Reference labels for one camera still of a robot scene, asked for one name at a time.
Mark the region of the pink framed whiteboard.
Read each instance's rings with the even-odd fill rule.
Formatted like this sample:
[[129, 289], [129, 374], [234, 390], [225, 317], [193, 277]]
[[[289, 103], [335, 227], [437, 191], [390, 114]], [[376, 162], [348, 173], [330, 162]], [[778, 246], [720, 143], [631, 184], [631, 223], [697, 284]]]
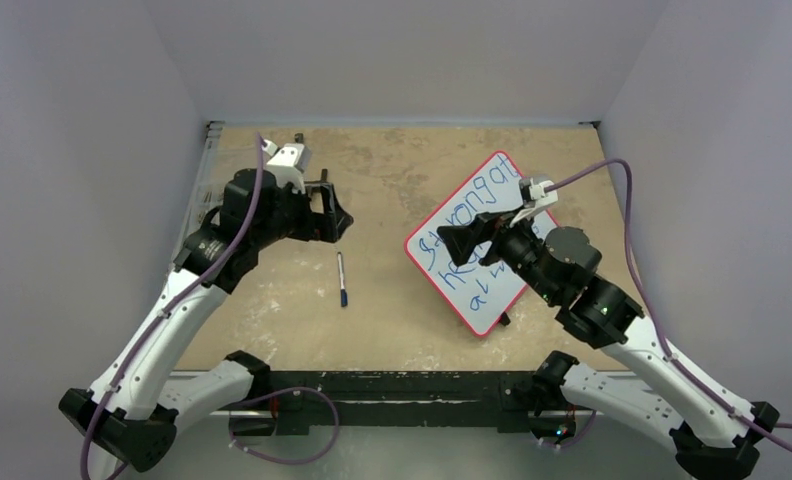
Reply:
[[406, 255], [446, 303], [476, 336], [483, 337], [499, 323], [527, 285], [504, 263], [483, 267], [487, 242], [479, 245], [462, 266], [451, 260], [440, 226], [466, 225], [479, 213], [520, 207], [522, 173], [512, 158], [498, 150], [488, 157], [406, 238]]

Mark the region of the whiteboard marker pen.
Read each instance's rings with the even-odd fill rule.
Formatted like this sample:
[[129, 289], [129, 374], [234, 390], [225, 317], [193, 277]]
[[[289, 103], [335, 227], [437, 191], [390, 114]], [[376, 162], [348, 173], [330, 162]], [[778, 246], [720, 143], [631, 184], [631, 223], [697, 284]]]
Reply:
[[338, 267], [339, 290], [341, 291], [341, 289], [345, 289], [347, 291], [345, 262], [342, 252], [340, 251], [337, 252], [336, 259], [337, 259], [337, 267]]

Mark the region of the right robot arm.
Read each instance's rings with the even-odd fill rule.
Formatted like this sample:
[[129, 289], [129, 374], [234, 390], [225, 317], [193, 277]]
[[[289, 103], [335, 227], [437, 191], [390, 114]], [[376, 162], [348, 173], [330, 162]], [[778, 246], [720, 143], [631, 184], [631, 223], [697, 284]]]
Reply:
[[601, 252], [583, 230], [556, 227], [538, 238], [512, 212], [483, 213], [468, 225], [437, 233], [453, 262], [467, 263], [488, 244], [480, 265], [503, 262], [548, 306], [575, 339], [617, 360], [646, 385], [615, 383], [584, 363], [554, 351], [536, 373], [541, 389], [597, 410], [649, 437], [694, 479], [746, 479], [760, 458], [757, 443], [775, 427], [778, 411], [749, 402], [683, 362], [658, 337], [652, 318], [624, 290], [597, 272]]

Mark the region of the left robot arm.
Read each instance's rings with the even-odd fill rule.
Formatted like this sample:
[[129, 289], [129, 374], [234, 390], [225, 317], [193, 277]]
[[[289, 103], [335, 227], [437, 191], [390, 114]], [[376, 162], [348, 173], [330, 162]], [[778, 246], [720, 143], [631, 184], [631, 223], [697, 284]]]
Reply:
[[87, 388], [67, 390], [59, 409], [83, 436], [85, 479], [144, 472], [176, 437], [227, 406], [280, 408], [269, 365], [244, 351], [175, 385], [170, 376], [212, 313], [258, 263], [260, 252], [289, 238], [334, 243], [351, 226], [326, 178], [283, 180], [276, 168], [243, 169], [226, 184], [184, 241], [161, 294], [112, 364]]

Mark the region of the clear plastic screw box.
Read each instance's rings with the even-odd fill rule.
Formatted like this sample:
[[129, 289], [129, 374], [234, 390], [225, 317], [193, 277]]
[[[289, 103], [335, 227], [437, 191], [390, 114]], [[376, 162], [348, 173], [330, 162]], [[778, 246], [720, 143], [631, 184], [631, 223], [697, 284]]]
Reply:
[[209, 151], [205, 168], [196, 185], [195, 198], [189, 207], [186, 234], [196, 230], [207, 212], [222, 203], [225, 185], [236, 172], [257, 167], [257, 150], [254, 147]]

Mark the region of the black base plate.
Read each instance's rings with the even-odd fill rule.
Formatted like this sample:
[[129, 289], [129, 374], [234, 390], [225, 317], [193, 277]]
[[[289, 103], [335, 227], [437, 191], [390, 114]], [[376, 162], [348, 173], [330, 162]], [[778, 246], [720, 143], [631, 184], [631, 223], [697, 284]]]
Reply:
[[245, 433], [306, 435], [314, 426], [555, 431], [577, 408], [531, 371], [275, 371], [278, 399], [220, 409]]

